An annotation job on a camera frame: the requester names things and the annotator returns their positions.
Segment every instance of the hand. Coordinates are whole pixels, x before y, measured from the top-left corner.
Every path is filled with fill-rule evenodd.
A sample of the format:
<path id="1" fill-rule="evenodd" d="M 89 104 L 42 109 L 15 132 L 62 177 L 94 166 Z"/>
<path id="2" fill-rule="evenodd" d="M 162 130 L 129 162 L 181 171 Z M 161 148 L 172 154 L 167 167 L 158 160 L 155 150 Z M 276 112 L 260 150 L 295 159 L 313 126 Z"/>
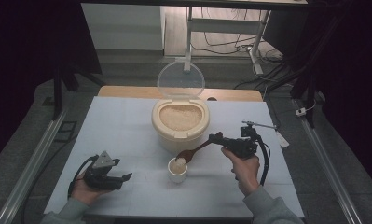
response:
<path id="1" fill-rule="evenodd" d="M 257 181 L 257 174 L 260 165 L 259 158 L 254 155 L 252 158 L 245 161 L 236 157 L 226 147 L 222 147 L 221 151 L 232 161 L 233 169 L 231 172 L 235 173 L 235 178 L 238 180 L 239 189 L 244 196 L 247 196 L 258 189 L 259 183 Z"/>
<path id="2" fill-rule="evenodd" d="M 72 191 L 72 198 L 75 198 L 86 205 L 91 205 L 95 200 L 101 196 L 102 194 L 111 192 L 112 190 L 100 190 L 100 189 L 92 189 L 88 187 L 86 182 L 84 181 L 85 172 L 77 177 L 75 182 L 75 187 Z"/>

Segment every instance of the white table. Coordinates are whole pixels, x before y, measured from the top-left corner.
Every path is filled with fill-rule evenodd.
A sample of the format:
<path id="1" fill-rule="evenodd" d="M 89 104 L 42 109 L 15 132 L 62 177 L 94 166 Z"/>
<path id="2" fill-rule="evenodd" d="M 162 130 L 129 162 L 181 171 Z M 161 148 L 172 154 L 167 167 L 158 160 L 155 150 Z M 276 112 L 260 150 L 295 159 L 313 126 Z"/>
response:
<path id="1" fill-rule="evenodd" d="M 174 184 L 167 175 L 168 161 L 175 155 L 162 149 L 151 124 L 156 99 L 95 97 L 74 148 L 46 207 L 59 212 L 66 204 L 67 188 L 82 162 L 104 150 L 112 159 L 121 159 L 108 173 L 122 176 L 133 173 L 120 190 L 102 196 L 87 212 L 109 217 L 203 217 L 250 218 L 253 214 L 243 204 L 232 164 L 218 145 L 199 151 L 188 165 L 188 176 Z M 241 136 L 243 120 L 272 125 L 263 102 L 207 102 L 211 122 L 201 141 L 209 133 L 225 137 Z M 271 148 L 265 189 L 272 197 L 283 197 L 287 206 L 304 217 L 296 190 L 274 130 L 255 127 Z M 257 156 L 263 156 L 260 148 Z"/>

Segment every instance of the gray sleeve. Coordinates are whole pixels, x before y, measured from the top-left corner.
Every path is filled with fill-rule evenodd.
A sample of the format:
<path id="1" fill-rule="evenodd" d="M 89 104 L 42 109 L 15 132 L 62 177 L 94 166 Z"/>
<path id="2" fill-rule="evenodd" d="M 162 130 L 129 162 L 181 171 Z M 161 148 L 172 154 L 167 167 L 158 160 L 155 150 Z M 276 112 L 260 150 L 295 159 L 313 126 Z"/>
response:
<path id="1" fill-rule="evenodd" d="M 282 198 L 272 199 L 262 186 L 245 197 L 243 202 L 253 213 L 253 224 L 303 224 L 302 220 L 285 205 Z"/>
<path id="2" fill-rule="evenodd" d="M 70 198 L 59 214 L 49 212 L 43 217 L 40 224 L 85 224 L 81 218 L 88 208 L 86 204 Z"/>

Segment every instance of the small cup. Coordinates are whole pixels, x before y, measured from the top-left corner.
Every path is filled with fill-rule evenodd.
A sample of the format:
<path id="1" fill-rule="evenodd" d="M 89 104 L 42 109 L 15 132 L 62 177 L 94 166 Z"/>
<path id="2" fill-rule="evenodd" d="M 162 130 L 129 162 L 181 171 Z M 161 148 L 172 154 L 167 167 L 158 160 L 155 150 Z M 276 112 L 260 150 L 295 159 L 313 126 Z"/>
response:
<path id="1" fill-rule="evenodd" d="M 186 171 L 188 167 L 186 164 L 184 164 L 184 167 L 176 166 L 175 161 L 176 158 L 173 158 L 168 162 L 169 178 L 174 183 L 179 184 L 186 179 Z"/>

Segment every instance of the scoop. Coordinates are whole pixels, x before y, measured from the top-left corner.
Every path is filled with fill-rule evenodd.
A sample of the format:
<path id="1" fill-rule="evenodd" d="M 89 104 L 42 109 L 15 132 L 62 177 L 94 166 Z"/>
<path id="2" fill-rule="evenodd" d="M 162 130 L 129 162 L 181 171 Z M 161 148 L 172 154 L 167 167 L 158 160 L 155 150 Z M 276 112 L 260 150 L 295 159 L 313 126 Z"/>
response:
<path id="1" fill-rule="evenodd" d="M 215 136 L 217 137 L 223 137 L 223 134 L 221 132 L 217 133 Z M 211 144 L 212 141 L 210 139 L 208 139 L 206 142 L 202 143 L 200 146 L 194 148 L 194 149 L 186 149 L 186 150 L 183 150 L 181 151 L 177 156 L 176 156 L 176 159 L 179 159 L 179 158 L 184 158 L 186 160 L 186 164 L 191 162 L 192 160 L 192 157 L 194 156 L 194 154 L 200 150 L 201 148 L 203 147 L 206 147 L 207 145 Z"/>

